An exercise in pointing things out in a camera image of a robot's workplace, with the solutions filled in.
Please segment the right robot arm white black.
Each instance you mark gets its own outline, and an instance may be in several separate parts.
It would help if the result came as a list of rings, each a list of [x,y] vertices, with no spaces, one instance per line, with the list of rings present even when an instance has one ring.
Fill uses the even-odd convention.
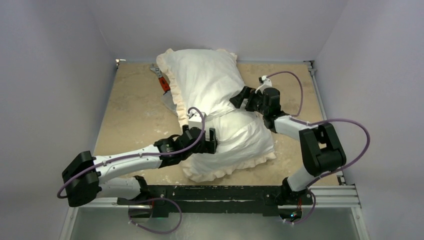
[[[346,164],[346,154],[333,125],[302,122],[285,113],[281,109],[279,90],[245,86],[229,101],[237,109],[261,114],[265,127],[271,132],[300,143],[302,166],[282,181],[279,193],[273,197],[277,205],[296,204],[311,182]]]

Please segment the grey pillow with cream ruffle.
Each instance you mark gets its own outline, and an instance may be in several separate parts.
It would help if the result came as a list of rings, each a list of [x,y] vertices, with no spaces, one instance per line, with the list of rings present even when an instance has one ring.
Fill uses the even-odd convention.
[[[245,86],[235,53],[168,49],[157,56],[156,64],[169,80],[179,124],[188,124],[189,114],[200,110],[204,128],[215,129],[216,153],[193,154],[180,164],[188,179],[210,182],[276,158],[272,134],[262,118],[230,103]]]

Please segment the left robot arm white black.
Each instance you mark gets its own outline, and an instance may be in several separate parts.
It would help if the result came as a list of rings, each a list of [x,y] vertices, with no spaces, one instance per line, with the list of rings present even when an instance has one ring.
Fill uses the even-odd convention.
[[[147,147],[109,156],[80,152],[63,170],[63,186],[57,197],[67,199],[70,207],[86,205],[97,198],[123,198],[138,205],[146,203],[149,191],[144,179],[122,176],[142,170],[174,166],[192,154],[215,154],[217,136],[214,128],[202,130],[183,126],[181,135],[174,134]]]

